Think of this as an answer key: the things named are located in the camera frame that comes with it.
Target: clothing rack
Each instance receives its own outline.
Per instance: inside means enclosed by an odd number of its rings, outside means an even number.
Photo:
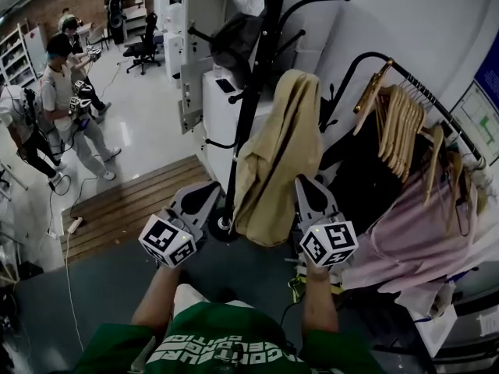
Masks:
[[[264,0],[264,21],[262,22],[262,27],[260,29],[260,41],[258,43],[255,63],[253,66],[253,71],[251,72],[251,76],[249,78],[248,86],[243,90],[241,94],[232,96],[229,100],[231,104],[234,104],[237,100],[242,99],[240,111],[241,113],[239,115],[239,120],[237,123],[234,143],[229,146],[224,146],[223,144],[216,143],[215,141],[207,139],[207,143],[210,143],[219,148],[229,149],[235,147],[230,177],[228,180],[227,194],[225,196],[225,206],[223,209],[215,210],[209,222],[211,224],[212,235],[220,240],[230,240],[232,237],[235,237],[235,235],[231,235],[229,234],[229,232],[231,228],[235,197],[235,168],[237,165],[237,157],[239,155],[241,147],[250,137],[253,120],[255,118],[255,112],[257,111],[258,101],[264,88],[264,84],[268,78],[268,74],[271,73],[272,64],[274,63],[276,55],[281,53],[281,50],[278,51],[278,43],[286,20],[290,17],[291,14],[294,13],[294,11],[306,4],[326,1],[348,2],[350,0],[302,0],[301,2],[297,2],[296,4],[294,4],[287,12],[284,13],[283,16],[281,16],[283,1],[284,0]],[[213,37],[202,34],[194,27],[189,28],[188,33],[198,36],[211,43],[215,42]],[[241,61],[241,56],[237,52],[231,51],[231,49],[229,48],[225,48],[223,45],[220,45],[220,43],[217,43],[216,47],[219,49],[225,49],[238,61]]]
[[[458,133],[458,135],[465,142],[466,146],[472,151],[474,157],[479,161],[482,159],[482,155],[476,149],[475,144],[469,139],[468,135],[463,132],[462,127],[452,118],[452,115],[444,108],[444,106],[440,103],[440,101],[414,76],[412,76],[406,69],[402,68],[393,58],[390,58],[384,54],[377,53],[374,51],[370,51],[364,54],[359,55],[355,60],[353,60],[350,65],[349,70],[347,71],[345,78],[343,78],[342,84],[340,85],[338,92],[334,96],[333,101],[331,102],[331,115],[335,108],[338,106],[338,102],[342,98],[343,93],[345,92],[346,87],[348,86],[350,79],[352,78],[354,72],[356,71],[357,65],[364,59],[369,57],[377,57],[381,58],[385,62],[391,61],[391,67],[395,69],[398,73],[400,73],[405,79],[407,79],[413,86],[415,86],[418,91],[424,95],[427,100],[442,114],[442,116],[448,121],[448,124],[454,128],[454,130]],[[331,125],[331,122],[322,123],[319,126],[319,129],[322,133],[326,130],[326,128]]]

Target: tan coat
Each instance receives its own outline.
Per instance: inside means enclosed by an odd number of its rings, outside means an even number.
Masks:
[[[319,109],[319,79],[291,69],[279,80],[265,126],[242,146],[233,223],[259,245],[286,241],[295,216],[295,178],[317,174],[323,152]]]

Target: green t-shirt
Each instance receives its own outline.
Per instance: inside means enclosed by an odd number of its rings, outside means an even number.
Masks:
[[[383,372],[353,335],[310,331],[297,357],[288,352],[281,327],[270,317],[256,309],[218,303],[201,302],[179,313],[168,336],[155,350],[153,345],[154,333],[147,327],[104,324],[75,372],[127,372],[145,354],[147,374],[211,373],[236,360],[236,372],[244,373]]]

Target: white floor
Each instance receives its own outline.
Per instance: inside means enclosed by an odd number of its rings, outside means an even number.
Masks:
[[[165,67],[148,65],[144,76],[140,75],[140,67],[126,74],[126,68],[132,65],[132,60],[123,58],[120,50],[124,51],[125,48],[120,46],[118,49],[114,45],[110,45],[110,51],[104,48],[101,59],[94,63],[89,73],[97,95],[100,96],[106,85],[109,85],[101,99],[112,102],[112,106],[100,127],[109,147],[122,148],[115,161],[108,165],[116,173],[116,179],[112,182],[102,178],[86,181],[80,201],[199,150],[191,132],[181,134],[177,105],[180,90],[168,81]],[[117,71],[114,82],[110,84]],[[0,217],[12,223],[13,229],[4,226],[2,231],[26,243],[25,251],[29,260],[45,271],[62,266],[60,243],[46,233],[50,221],[51,195],[46,177],[16,156],[15,145],[3,125],[0,125],[0,160],[10,165],[29,187],[24,191],[8,175],[4,176],[12,183],[7,190],[12,195],[12,202],[0,196]],[[67,194],[54,194],[51,198],[51,230],[57,235],[62,234],[60,213],[73,205],[82,181],[93,178],[72,150],[64,154],[63,160],[68,164],[64,173],[71,176],[72,181]],[[57,191],[64,192],[67,184],[58,186]]]

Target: brick wall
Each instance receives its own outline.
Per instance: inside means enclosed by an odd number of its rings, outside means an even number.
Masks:
[[[125,7],[133,5],[133,0],[126,0]],[[62,10],[68,7],[70,12],[80,18],[84,23],[93,23],[93,27],[106,23],[104,0],[32,0],[24,7],[10,14],[0,26],[0,39],[12,32],[17,23],[28,20],[30,28],[37,23],[45,28],[47,37],[57,32],[57,24],[62,16]],[[147,12],[152,12],[153,0],[146,0]]]

